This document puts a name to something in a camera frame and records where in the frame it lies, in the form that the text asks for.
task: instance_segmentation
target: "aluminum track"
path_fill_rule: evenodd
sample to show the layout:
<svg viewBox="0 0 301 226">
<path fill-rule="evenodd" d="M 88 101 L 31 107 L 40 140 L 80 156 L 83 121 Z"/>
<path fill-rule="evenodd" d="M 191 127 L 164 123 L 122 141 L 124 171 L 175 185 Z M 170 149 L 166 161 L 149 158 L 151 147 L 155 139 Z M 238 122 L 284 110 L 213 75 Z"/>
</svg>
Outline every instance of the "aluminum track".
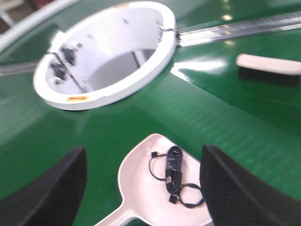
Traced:
<svg viewBox="0 0 301 226">
<path fill-rule="evenodd" d="M 202 26 L 204 25 L 199 24 L 179 29 L 178 45 L 186 47 L 247 35 L 301 28 L 301 11 L 209 28 L 201 28 Z"/>
</svg>

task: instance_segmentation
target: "glossy green floor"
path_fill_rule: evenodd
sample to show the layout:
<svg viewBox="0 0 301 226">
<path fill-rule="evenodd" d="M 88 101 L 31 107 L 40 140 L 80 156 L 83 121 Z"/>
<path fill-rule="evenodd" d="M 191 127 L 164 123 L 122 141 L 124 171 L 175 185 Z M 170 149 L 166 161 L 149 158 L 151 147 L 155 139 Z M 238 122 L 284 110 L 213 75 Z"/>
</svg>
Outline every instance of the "glossy green floor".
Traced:
<svg viewBox="0 0 301 226">
<path fill-rule="evenodd" d="M 57 29 L 121 0 L 83 0 L 0 54 L 0 65 L 38 60 Z M 161 0 L 179 28 L 226 24 L 301 10 L 296 0 Z M 232 21 L 223 21 L 229 14 Z M 301 30 L 179 48 L 166 69 L 134 95 L 69 112 L 35 93 L 33 73 L 0 79 L 0 198 L 46 171 L 76 145 L 87 149 L 88 183 L 75 226 L 91 226 L 121 203 L 117 172 L 125 155 L 160 133 L 197 159 L 219 146 L 253 174 L 301 200 L 301 88 L 238 78 L 239 53 L 301 60 Z M 139 220 L 130 225 L 144 225 Z"/>
</svg>

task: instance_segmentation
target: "black cable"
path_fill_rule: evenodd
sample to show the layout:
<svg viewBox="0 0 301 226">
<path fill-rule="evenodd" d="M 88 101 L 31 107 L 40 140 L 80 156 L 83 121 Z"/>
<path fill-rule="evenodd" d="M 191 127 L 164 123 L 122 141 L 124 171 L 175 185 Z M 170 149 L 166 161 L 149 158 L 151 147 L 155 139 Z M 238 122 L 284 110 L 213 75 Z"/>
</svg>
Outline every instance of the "black cable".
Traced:
<svg viewBox="0 0 301 226">
<path fill-rule="evenodd" d="M 198 186 L 198 185 L 196 185 L 196 184 L 188 183 L 188 184 L 182 185 L 182 186 L 181 186 L 181 189 L 180 189 L 180 191 L 179 191 L 179 194 L 178 194 L 180 203 L 181 203 L 183 206 L 187 207 L 187 208 L 193 208 L 193 207 L 196 207 L 196 206 L 201 205 L 201 204 L 204 202 L 204 199 L 203 199 L 203 198 L 201 198 L 201 200 L 198 201 L 197 203 L 187 203 L 187 202 L 183 202 L 183 200 L 182 200 L 182 198 L 181 198 L 181 191 L 182 191 L 182 189 L 183 189 L 184 187 L 186 187 L 186 186 L 187 186 L 187 187 L 194 188 L 194 189 L 198 189 L 198 190 L 201 192 L 200 186 Z"/>
<path fill-rule="evenodd" d="M 154 159 L 154 158 L 157 158 L 157 157 L 162 157 L 162 156 L 166 156 L 167 154 L 162 154 L 162 153 L 158 153 L 158 152 L 152 152 L 151 153 L 151 158 L 150 158 L 150 161 L 149 161 L 149 171 L 150 171 L 150 174 L 157 180 L 160 180 L 160 181 L 166 181 L 166 178 L 159 178 L 157 177 L 156 175 L 153 174 L 153 172 L 151 171 L 151 161 Z M 196 184 L 193 184 L 193 183 L 187 183 L 187 184 L 182 184 L 181 187 L 180 187 L 180 190 L 177 194 L 171 194 L 170 195 L 170 198 L 169 198 L 169 201 L 173 204 L 176 204 L 177 202 L 180 202 L 183 206 L 185 206 L 186 208 L 194 208 L 196 206 L 199 206 L 201 205 L 203 202 L 204 202 L 204 199 L 201 198 L 201 200 L 197 203 L 186 203 L 182 200 L 181 198 L 181 191 L 184 187 L 190 187 L 190 188 L 194 188 L 194 189 L 198 189 L 200 192 L 201 192 L 201 188 L 200 186 L 196 185 Z"/>
<path fill-rule="evenodd" d="M 157 180 L 160 180 L 160 181 L 165 181 L 165 178 L 159 178 L 157 177 L 155 174 L 153 174 L 153 172 L 151 171 L 151 161 L 154 159 L 154 158 L 157 158 L 157 157 L 162 157 L 162 156 L 166 156 L 166 154 L 159 154 L 158 152 L 152 152 L 151 153 L 151 159 L 149 161 L 149 170 L 150 170 L 150 174 Z"/>
</svg>

